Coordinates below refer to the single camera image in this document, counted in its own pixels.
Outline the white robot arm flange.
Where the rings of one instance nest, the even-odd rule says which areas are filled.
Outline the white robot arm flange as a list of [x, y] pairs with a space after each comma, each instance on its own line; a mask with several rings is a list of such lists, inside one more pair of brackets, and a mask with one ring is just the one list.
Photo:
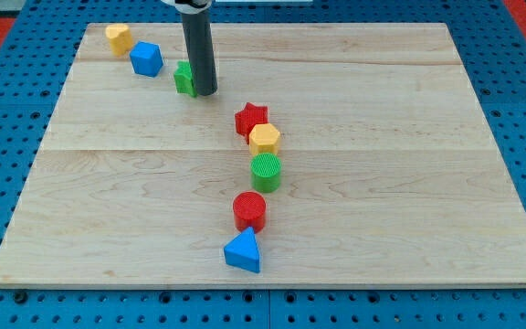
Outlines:
[[199, 14], [212, 4], [212, 0], [162, 0], [162, 2], [186, 15]]

